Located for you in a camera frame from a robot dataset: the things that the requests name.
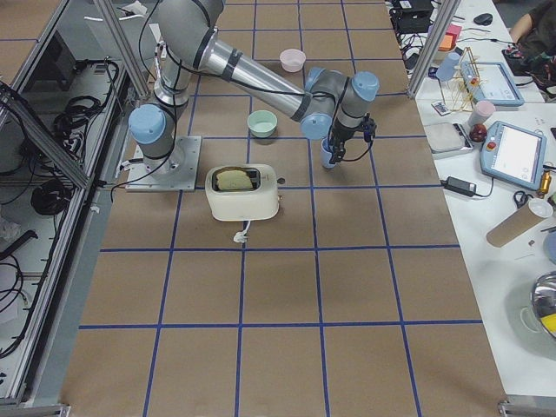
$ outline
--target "bread slice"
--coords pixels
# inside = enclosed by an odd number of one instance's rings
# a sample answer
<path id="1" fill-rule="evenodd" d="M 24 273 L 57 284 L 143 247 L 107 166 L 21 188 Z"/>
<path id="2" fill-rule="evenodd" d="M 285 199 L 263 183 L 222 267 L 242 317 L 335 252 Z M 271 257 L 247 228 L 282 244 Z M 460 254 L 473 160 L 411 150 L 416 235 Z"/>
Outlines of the bread slice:
<path id="1" fill-rule="evenodd" d="M 216 187 L 220 191 L 253 189 L 253 183 L 243 169 L 227 168 L 216 173 Z"/>

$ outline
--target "metal base plate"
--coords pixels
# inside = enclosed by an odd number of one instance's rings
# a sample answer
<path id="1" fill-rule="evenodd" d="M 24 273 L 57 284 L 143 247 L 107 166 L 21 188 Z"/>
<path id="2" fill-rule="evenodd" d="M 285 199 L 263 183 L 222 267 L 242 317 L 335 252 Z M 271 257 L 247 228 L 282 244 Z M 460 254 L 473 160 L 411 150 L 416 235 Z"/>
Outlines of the metal base plate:
<path id="1" fill-rule="evenodd" d="M 172 175 L 155 178 L 149 175 L 138 182 L 127 184 L 128 191 L 194 191 L 197 178 L 197 166 L 199 165 L 199 154 L 201 152 L 202 138 L 200 136 L 178 136 L 175 140 L 176 146 L 181 146 L 185 154 L 185 161 Z M 136 147 L 134 158 L 142 158 L 142 151 Z M 134 181 L 147 174 L 142 163 L 131 165 L 128 181 Z"/>

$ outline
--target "computer mouse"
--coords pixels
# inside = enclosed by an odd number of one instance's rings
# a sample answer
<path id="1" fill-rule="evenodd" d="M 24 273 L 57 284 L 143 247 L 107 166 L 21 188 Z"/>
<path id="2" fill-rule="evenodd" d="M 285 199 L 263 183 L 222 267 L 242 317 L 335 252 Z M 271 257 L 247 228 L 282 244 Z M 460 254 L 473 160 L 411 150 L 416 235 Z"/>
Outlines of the computer mouse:
<path id="1" fill-rule="evenodd" d="M 480 26 L 488 26 L 490 23 L 493 22 L 493 15 L 491 15 L 490 13 L 483 13 L 482 15 L 478 15 L 476 18 L 474 18 L 473 22 Z"/>

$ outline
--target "red apple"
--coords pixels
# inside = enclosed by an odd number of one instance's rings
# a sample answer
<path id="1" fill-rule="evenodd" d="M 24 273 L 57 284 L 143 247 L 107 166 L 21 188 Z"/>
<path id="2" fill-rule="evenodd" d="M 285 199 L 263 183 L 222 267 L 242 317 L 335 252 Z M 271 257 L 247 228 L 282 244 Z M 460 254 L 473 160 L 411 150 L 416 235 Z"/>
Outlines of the red apple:
<path id="1" fill-rule="evenodd" d="M 469 133 L 473 142 L 484 142 L 487 139 L 487 128 L 484 124 L 475 124 Z"/>

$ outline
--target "white table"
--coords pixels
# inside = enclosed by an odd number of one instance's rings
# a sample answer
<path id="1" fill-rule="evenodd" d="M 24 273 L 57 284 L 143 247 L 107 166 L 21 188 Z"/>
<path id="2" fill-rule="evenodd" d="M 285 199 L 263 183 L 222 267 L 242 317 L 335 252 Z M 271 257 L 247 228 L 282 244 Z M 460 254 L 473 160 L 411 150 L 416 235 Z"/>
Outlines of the white table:
<path id="1" fill-rule="evenodd" d="M 491 13 L 493 15 L 493 22 L 488 26 L 478 26 L 473 23 L 473 19 L 482 14 Z M 466 47 L 471 48 L 473 55 L 478 62 L 500 62 L 507 67 L 506 61 L 502 56 L 502 50 L 507 46 L 507 43 L 490 42 L 487 40 L 477 41 L 477 40 L 467 40 L 468 38 L 477 39 L 489 39 L 495 38 L 500 41 L 511 42 L 511 37 L 506 28 L 500 14 L 494 7 L 494 4 L 490 1 L 484 0 L 462 0 L 460 7 L 456 12 L 457 17 L 463 17 L 464 20 L 454 19 L 453 24 L 457 24 L 463 28 L 460 33 L 459 41 L 457 42 L 458 47 L 464 49 Z M 526 83 L 531 80 L 528 76 L 514 76 L 513 80 L 516 84 Z M 451 81 L 449 83 L 443 83 L 442 89 L 444 91 L 444 96 L 448 98 L 451 91 L 455 91 L 456 81 Z M 526 86 L 519 87 L 520 93 L 523 96 L 526 103 L 544 103 L 544 99 L 539 92 L 539 89 L 534 83 L 530 83 Z M 417 93 L 417 100 L 441 100 L 442 93 L 440 91 L 440 85 L 438 80 L 432 78 L 426 78 Z"/>
<path id="2" fill-rule="evenodd" d="M 417 101 L 424 125 L 464 122 L 469 116 L 458 112 L 439 117 L 431 102 Z M 555 115 L 556 104 L 527 103 L 517 111 L 496 112 L 486 125 L 500 120 L 525 129 L 541 129 L 547 138 L 545 161 L 556 162 L 556 141 L 549 129 L 555 125 Z M 450 175 L 475 182 L 478 193 L 488 193 L 491 180 L 480 172 L 479 152 L 475 149 L 437 159 L 440 178 Z M 485 239 L 492 227 L 515 210 L 513 193 L 518 189 L 497 180 L 486 199 L 467 198 L 451 191 L 445 191 L 445 196 L 506 394 L 556 397 L 556 341 L 548 334 L 532 332 L 520 319 L 521 310 L 530 305 L 533 283 L 556 270 L 544 255 L 546 233 L 540 232 L 556 225 L 556 217 L 544 220 L 503 248 L 495 248 Z M 555 191 L 556 180 L 550 193 Z"/>

